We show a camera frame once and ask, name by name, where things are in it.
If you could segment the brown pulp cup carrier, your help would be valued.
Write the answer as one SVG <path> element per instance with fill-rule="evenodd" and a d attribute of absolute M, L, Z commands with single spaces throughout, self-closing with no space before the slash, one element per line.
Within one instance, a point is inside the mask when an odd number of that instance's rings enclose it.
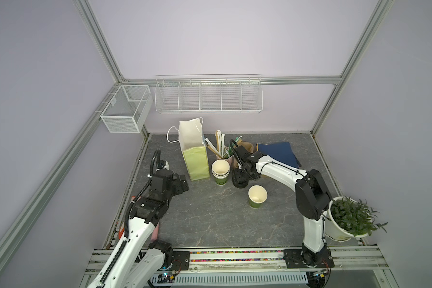
<path fill-rule="evenodd" d="M 255 152 L 255 147 L 250 142 L 240 141 L 238 145 L 244 147 L 251 154 Z"/>

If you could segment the green paper coffee cup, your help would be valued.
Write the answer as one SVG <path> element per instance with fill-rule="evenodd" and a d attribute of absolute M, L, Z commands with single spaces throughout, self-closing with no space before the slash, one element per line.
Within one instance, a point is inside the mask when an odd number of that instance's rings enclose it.
<path fill-rule="evenodd" d="M 268 193 L 262 186 L 252 186 L 248 190 L 248 203 L 254 209 L 260 208 L 267 198 Z"/>

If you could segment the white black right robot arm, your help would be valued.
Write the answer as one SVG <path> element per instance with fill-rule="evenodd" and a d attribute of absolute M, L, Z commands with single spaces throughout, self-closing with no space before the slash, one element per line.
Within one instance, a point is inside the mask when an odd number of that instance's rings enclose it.
<path fill-rule="evenodd" d="M 333 268 L 331 251 L 325 240 L 325 218 L 332 197 L 320 172 L 291 167 L 260 151 L 250 153 L 234 141 L 230 145 L 238 162 L 238 168 L 232 172 L 234 186 L 245 188 L 250 180 L 258 180 L 264 175 L 295 193 L 297 210 L 304 219 L 304 238 L 301 253 L 290 258 L 309 268 L 321 264 Z"/>

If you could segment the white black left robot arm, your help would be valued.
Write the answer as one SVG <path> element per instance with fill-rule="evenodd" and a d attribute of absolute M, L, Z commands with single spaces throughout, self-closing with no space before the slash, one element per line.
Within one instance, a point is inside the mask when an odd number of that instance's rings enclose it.
<path fill-rule="evenodd" d="M 129 203 L 124 215 L 124 233 L 90 288 L 142 288 L 162 268 L 172 266 L 173 248 L 168 242 L 153 241 L 137 262 L 143 246 L 163 216 L 171 200 L 189 190 L 184 175 L 169 169 L 156 150 L 150 164 L 148 181 Z"/>

